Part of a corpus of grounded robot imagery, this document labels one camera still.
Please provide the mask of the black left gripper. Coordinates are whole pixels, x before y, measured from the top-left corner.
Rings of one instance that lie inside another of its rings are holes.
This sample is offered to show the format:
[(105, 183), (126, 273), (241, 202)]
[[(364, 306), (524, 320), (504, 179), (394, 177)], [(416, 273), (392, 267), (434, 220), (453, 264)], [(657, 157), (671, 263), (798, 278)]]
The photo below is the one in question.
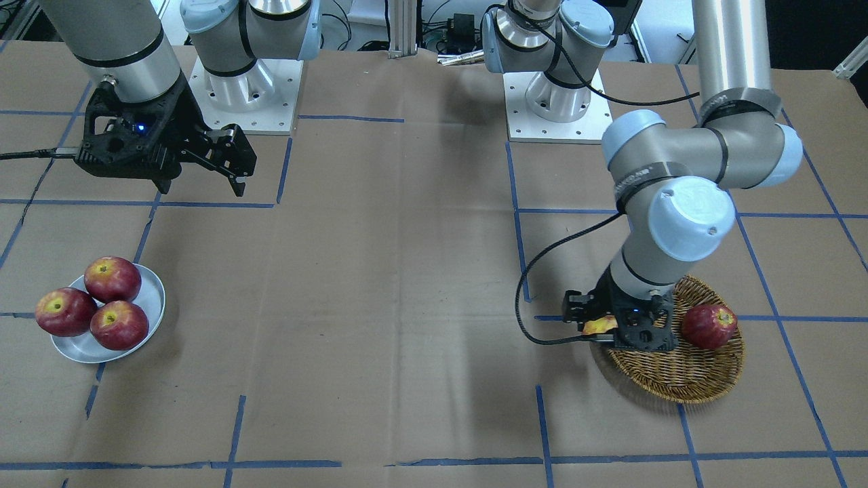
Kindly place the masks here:
[(618, 328), (609, 331), (613, 347), (631, 351), (670, 352), (676, 347), (672, 330), (673, 291), (651, 291), (648, 299), (630, 296), (605, 270), (591, 294), (566, 290), (562, 321), (583, 333), (586, 322), (611, 314)]

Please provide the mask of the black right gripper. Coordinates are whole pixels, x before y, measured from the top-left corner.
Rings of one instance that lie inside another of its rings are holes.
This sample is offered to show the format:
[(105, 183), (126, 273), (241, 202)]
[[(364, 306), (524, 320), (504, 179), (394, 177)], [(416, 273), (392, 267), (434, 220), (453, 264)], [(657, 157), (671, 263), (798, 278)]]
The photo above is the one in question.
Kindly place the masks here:
[(208, 129), (185, 75), (146, 102), (122, 102), (119, 86), (104, 78), (90, 97), (83, 141), (73, 157), (78, 167), (96, 177), (152, 180), (165, 194), (182, 163), (196, 163), (244, 197), (256, 152), (238, 124)]

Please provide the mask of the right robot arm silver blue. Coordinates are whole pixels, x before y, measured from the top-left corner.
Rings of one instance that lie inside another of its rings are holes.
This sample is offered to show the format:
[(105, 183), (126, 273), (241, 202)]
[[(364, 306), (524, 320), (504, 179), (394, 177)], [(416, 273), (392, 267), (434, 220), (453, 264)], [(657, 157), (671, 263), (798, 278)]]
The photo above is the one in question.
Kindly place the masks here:
[(161, 194), (198, 164), (242, 197), (257, 156), (237, 117), (278, 104), (267, 60), (316, 58), (317, 1), (183, 1), (180, 17), (204, 74), (205, 117), (149, 1), (41, 1), (95, 89), (77, 148), (57, 149), (91, 176), (150, 180)]

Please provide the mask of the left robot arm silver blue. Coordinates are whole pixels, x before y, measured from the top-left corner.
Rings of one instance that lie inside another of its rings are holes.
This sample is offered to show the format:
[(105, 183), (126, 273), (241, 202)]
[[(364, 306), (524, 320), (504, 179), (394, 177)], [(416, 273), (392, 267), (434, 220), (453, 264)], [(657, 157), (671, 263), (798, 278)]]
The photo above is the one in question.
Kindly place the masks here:
[[(734, 225), (728, 189), (778, 185), (800, 166), (800, 137), (777, 121), (764, 3), (694, 1), (692, 18), (698, 123), (670, 129), (652, 103), (634, 102), (604, 131), (616, 208), (631, 232), (593, 290), (562, 300), (567, 323), (613, 316), (614, 330), (589, 341), (614, 348), (675, 349), (673, 290)], [(536, 74), (530, 106), (556, 123), (583, 116), (579, 104), (615, 37), (610, 12), (594, 1), (507, 1), (481, 22), (489, 71)]]

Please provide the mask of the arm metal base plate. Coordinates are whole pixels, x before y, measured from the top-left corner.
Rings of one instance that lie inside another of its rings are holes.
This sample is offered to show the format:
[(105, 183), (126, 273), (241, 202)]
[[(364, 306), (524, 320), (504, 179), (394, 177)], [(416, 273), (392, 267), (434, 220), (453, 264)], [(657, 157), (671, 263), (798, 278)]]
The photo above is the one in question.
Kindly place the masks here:
[(558, 86), (542, 72), (502, 79), (509, 141), (599, 144), (613, 121), (597, 73), (591, 87), (579, 89)]
[(248, 135), (288, 136), (294, 128), (304, 67), (303, 61), (266, 59), (242, 75), (217, 77), (198, 59), (189, 85), (211, 129), (236, 124)]

